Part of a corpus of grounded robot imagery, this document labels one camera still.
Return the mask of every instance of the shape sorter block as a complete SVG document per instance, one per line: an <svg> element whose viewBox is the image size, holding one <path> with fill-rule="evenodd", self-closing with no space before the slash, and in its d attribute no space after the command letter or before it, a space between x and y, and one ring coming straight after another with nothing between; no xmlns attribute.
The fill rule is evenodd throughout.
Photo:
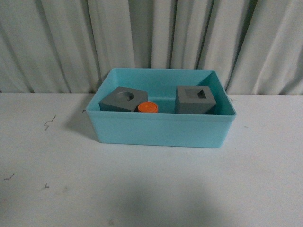
<svg viewBox="0 0 303 227"><path fill-rule="evenodd" d="M212 114L215 105L209 86L177 86L175 113Z"/></svg>
<svg viewBox="0 0 303 227"><path fill-rule="evenodd" d="M142 102L147 102L146 91L117 87L99 102L99 106L101 111L134 112Z"/></svg>

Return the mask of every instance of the gray curtain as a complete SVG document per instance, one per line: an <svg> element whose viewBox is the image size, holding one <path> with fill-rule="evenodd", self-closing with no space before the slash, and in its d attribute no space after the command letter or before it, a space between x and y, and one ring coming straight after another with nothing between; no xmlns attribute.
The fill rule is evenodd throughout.
<svg viewBox="0 0 303 227"><path fill-rule="evenodd" d="M115 67L303 94L302 0L1 0L1 92L95 92Z"/></svg>

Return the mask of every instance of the table surface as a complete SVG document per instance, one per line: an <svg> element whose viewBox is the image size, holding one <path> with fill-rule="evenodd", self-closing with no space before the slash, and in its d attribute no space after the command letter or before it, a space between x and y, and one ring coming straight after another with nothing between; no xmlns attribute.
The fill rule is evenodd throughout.
<svg viewBox="0 0 303 227"><path fill-rule="evenodd" d="M99 143L92 96L0 94L1 227L303 226L303 96L230 96L218 149Z"/></svg>

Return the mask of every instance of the light blue plastic bin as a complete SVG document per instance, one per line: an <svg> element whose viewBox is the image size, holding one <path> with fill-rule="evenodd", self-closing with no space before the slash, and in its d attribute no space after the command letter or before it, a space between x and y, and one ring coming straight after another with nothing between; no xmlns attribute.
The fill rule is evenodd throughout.
<svg viewBox="0 0 303 227"><path fill-rule="evenodd" d="M177 85L209 86L214 115L174 113ZM148 92L158 113L101 111L99 101L118 86ZM218 148L236 116L216 73L211 70L112 69L86 111L102 143Z"/></svg>

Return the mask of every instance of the gray cube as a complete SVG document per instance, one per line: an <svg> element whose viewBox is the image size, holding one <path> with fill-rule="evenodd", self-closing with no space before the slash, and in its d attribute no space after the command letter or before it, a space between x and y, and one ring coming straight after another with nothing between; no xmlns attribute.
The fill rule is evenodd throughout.
<svg viewBox="0 0 303 227"><path fill-rule="evenodd" d="M213 114L215 105L208 86L177 86L175 113Z"/></svg>
<svg viewBox="0 0 303 227"><path fill-rule="evenodd" d="M101 111L134 112L142 102L147 102L146 91L117 87L99 102L99 106Z"/></svg>

